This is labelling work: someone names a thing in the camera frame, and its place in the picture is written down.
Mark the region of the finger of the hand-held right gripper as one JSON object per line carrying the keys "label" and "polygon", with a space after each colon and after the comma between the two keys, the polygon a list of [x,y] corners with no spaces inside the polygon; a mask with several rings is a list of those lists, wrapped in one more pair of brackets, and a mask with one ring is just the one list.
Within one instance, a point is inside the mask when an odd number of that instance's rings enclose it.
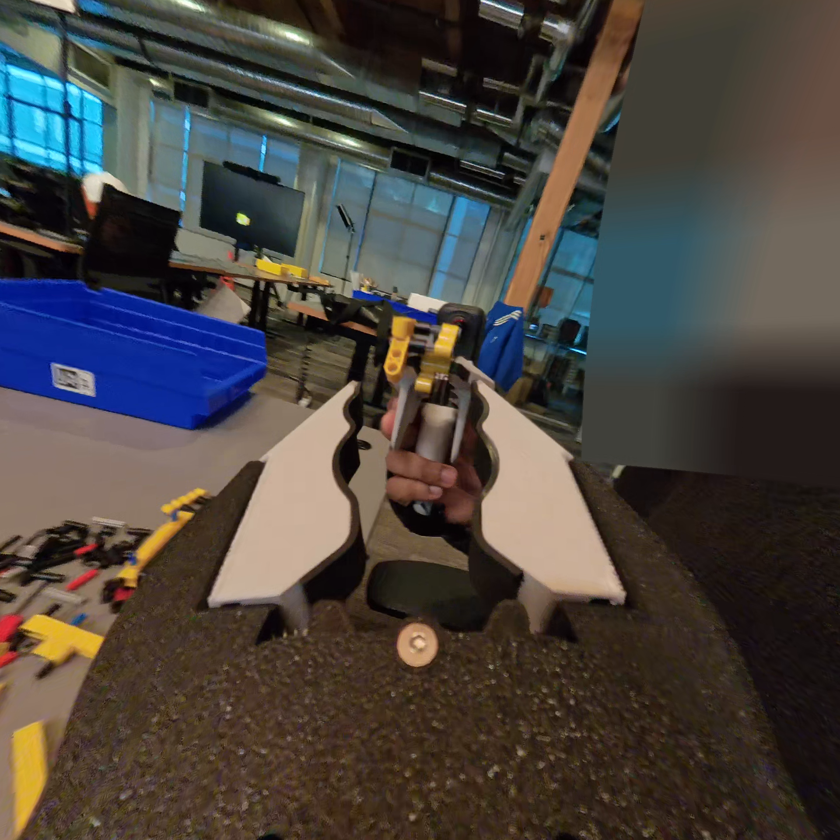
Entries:
{"label": "finger of the hand-held right gripper", "polygon": [[413,423],[419,407],[419,391],[416,389],[417,373],[405,371],[395,386],[395,417],[390,438],[391,450],[402,450],[407,430]]}
{"label": "finger of the hand-held right gripper", "polygon": [[455,358],[451,366],[451,387],[454,391],[456,408],[451,454],[459,455],[476,383],[483,382],[493,390],[496,388],[496,383],[467,358]]}

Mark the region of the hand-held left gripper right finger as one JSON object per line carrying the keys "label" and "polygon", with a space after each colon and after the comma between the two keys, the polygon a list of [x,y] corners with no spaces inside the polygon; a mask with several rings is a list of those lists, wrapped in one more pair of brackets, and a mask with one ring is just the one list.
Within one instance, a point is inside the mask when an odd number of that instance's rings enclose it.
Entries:
{"label": "hand-held left gripper right finger", "polygon": [[572,470],[573,456],[486,383],[476,384],[475,420],[489,477],[476,505],[476,546],[512,576],[486,588],[519,601],[530,629],[546,630],[563,602],[624,606],[627,593]]}

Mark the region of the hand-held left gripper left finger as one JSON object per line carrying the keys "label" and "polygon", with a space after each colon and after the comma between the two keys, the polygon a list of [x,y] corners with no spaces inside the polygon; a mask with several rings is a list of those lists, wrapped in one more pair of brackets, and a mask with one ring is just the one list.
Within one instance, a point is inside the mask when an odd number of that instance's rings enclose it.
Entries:
{"label": "hand-held left gripper left finger", "polygon": [[350,480],[360,466],[361,384],[352,381],[260,459],[261,470],[207,607],[275,607],[286,629],[308,628],[306,591],[364,547]]}

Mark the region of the yellow toy brick assembly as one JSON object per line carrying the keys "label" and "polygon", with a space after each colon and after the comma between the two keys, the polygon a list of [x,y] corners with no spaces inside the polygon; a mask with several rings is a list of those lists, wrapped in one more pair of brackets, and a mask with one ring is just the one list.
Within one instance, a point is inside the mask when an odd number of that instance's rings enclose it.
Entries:
{"label": "yellow toy brick assembly", "polygon": [[410,382],[417,393],[430,396],[436,380],[449,376],[459,334],[452,323],[395,316],[383,362],[386,380],[393,386]]}

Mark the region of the person's right hand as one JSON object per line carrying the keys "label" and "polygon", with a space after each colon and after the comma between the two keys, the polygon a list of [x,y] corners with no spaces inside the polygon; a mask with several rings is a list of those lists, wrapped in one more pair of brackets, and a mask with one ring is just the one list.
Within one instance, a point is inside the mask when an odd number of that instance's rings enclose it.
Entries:
{"label": "person's right hand", "polygon": [[417,433],[415,419],[403,437],[404,448],[388,452],[385,494],[401,508],[433,502],[442,509],[447,523],[469,528],[484,486],[475,466],[476,430],[472,426],[465,429],[452,465],[420,456],[415,450]]}

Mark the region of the blue jacket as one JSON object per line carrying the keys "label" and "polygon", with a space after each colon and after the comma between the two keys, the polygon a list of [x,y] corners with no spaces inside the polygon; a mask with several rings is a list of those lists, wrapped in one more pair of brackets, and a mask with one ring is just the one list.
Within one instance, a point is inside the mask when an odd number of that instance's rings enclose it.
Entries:
{"label": "blue jacket", "polygon": [[509,392],[522,376],[524,326],[523,309],[504,301],[497,301],[486,316],[476,366],[503,392]]}

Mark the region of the glass display shelving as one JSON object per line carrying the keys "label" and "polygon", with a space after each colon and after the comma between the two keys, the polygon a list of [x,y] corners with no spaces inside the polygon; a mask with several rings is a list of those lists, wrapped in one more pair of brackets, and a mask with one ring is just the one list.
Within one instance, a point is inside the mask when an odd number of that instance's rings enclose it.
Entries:
{"label": "glass display shelving", "polygon": [[572,318],[528,328],[523,370],[533,401],[583,391],[588,337],[588,327]]}

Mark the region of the yellow studded toy plate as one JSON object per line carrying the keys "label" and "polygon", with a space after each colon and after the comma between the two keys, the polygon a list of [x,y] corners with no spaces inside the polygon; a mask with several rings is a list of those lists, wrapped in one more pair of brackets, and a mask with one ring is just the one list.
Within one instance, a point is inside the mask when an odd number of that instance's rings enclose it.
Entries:
{"label": "yellow studded toy plate", "polygon": [[203,488],[195,488],[187,493],[176,497],[161,507],[161,512],[171,520],[178,520],[184,515],[190,515],[200,511],[213,496]]}

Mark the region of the black bag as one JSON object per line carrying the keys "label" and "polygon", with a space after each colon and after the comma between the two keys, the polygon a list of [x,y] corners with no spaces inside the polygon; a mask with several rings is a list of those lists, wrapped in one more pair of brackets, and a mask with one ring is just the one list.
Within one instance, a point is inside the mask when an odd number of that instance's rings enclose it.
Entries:
{"label": "black bag", "polygon": [[369,329],[388,330],[395,316],[392,304],[381,297],[346,297],[326,291],[319,294],[322,310],[333,327],[356,323]]}

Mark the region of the small wooden desk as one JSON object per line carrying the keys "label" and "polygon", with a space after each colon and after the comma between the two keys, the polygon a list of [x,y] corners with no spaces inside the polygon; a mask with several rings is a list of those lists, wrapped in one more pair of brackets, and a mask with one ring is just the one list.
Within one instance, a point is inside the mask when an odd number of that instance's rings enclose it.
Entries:
{"label": "small wooden desk", "polygon": [[353,342],[353,353],[347,369],[346,381],[364,383],[369,364],[373,364],[374,388],[365,402],[370,407],[382,407],[387,385],[381,366],[375,363],[375,350],[379,339],[376,327],[357,321],[331,324],[323,311],[300,302],[289,303],[287,309],[297,314],[297,324],[306,331],[334,334]]}

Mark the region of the long yellow toy beam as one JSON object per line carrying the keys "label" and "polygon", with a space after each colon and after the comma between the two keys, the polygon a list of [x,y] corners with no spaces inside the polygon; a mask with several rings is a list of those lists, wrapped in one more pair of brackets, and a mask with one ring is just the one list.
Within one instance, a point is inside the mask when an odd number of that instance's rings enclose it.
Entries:
{"label": "long yellow toy beam", "polygon": [[144,569],[194,516],[194,510],[180,510],[145,538],[116,575],[115,581],[118,582],[118,588],[124,590],[136,588]]}

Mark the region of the black light stand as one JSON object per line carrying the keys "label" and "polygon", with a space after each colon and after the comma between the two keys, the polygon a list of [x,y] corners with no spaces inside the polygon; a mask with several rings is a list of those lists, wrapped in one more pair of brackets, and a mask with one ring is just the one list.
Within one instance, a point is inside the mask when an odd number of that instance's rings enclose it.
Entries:
{"label": "black light stand", "polygon": [[339,219],[347,234],[342,273],[342,281],[347,281],[350,279],[350,258],[352,256],[354,238],[356,236],[356,226],[352,219],[352,216],[350,215],[345,205],[340,203],[337,204],[335,208],[338,212]]}

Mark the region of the white leaning board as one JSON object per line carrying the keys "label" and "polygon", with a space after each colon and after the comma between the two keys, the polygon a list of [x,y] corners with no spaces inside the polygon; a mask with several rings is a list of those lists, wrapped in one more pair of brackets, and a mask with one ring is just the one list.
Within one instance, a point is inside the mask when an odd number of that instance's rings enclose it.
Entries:
{"label": "white leaning board", "polygon": [[225,282],[209,290],[196,307],[196,312],[206,317],[239,324],[249,315],[249,305]]}

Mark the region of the pile of black red pins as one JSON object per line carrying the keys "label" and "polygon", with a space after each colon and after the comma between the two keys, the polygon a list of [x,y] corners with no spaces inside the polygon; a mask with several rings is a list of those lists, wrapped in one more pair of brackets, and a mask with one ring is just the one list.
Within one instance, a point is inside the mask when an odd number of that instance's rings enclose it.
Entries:
{"label": "pile of black red pins", "polygon": [[[34,615],[46,614],[103,636],[93,627],[93,610],[102,606],[117,612],[131,596],[134,589],[118,588],[115,578],[152,532],[105,518],[64,520],[27,539],[3,543],[2,670],[31,655],[34,642],[19,627]],[[58,668],[34,658],[39,679]]]}

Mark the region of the blue plastic bin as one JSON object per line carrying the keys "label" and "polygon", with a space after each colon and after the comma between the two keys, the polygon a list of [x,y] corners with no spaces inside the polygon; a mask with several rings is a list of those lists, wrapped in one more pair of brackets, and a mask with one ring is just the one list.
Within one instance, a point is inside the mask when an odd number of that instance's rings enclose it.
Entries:
{"label": "blue plastic bin", "polygon": [[261,331],[74,280],[1,281],[1,385],[193,430],[267,368]]}

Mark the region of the long wooden desk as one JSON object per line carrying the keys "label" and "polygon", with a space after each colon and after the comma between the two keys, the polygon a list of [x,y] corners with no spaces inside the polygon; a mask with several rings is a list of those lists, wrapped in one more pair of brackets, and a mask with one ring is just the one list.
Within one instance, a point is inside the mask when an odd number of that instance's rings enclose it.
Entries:
{"label": "long wooden desk", "polygon": [[[60,268],[57,276],[62,279],[82,278],[81,261],[84,248],[66,238],[50,232],[41,232],[7,222],[1,223],[2,245],[24,251],[34,251],[42,259],[57,260]],[[310,275],[304,269],[281,267],[280,273],[264,271],[255,266],[244,265],[223,259],[210,259],[174,252],[170,259],[170,271],[176,281],[185,282],[191,277],[225,277],[236,281],[250,280],[252,283],[247,324],[251,328],[267,329],[270,288],[284,286],[304,299],[308,294],[330,291],[332,284],[320,277]]]}

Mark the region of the black monitor on stand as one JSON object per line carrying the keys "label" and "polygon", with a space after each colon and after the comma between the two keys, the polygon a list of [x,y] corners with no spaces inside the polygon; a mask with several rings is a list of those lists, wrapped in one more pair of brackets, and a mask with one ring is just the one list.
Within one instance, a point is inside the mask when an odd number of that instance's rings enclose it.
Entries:
{"label": "black monitor on stand", "polygon": [[198,225],[240,249],[294,257],[305,198],[272,175],[205,161]]}

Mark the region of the yellow toy angle piece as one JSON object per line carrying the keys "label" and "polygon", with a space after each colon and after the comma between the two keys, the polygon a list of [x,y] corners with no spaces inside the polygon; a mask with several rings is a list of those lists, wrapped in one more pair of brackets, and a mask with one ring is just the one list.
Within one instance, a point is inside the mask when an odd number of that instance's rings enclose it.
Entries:
{"label": "yellow toy angle piece", "polygon": [[104,642],[104,636],[71,625],[46,614],[30,617],[19,632],[34,642],[29,653],[53,666],[63,665],[76,656],[94,659]]}

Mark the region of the black office chair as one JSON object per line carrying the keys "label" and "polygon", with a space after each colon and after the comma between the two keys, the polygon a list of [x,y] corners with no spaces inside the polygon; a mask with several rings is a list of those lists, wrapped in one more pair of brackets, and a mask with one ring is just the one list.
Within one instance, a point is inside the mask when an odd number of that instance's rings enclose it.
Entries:
{"label": "black office chair", "polygon": [[78,277],[91,287],[122,282],[163,288],[182,213],[105,184],[79,259]]}

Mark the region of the yellow toy wedge panel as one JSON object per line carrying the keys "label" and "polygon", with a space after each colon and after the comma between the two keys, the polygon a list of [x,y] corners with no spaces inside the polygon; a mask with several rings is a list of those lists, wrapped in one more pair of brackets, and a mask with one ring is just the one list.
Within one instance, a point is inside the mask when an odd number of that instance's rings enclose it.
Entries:
{"label": "yellow toy wedge panel", "polygon": [[48,722],[37,720],[16,729],[11,740],[14,833],[19,839],[35,814],[49,777]]}

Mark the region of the wooden post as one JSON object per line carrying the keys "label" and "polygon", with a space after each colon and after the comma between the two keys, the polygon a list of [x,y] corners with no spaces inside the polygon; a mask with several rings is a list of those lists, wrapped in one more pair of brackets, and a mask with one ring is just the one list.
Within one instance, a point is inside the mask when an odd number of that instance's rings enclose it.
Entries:
{"label": "wooden post", "polygon": [[527,310],[536,295],[643,10],[643,1],[614,1],[609,8],[507,289],[509,306]]}

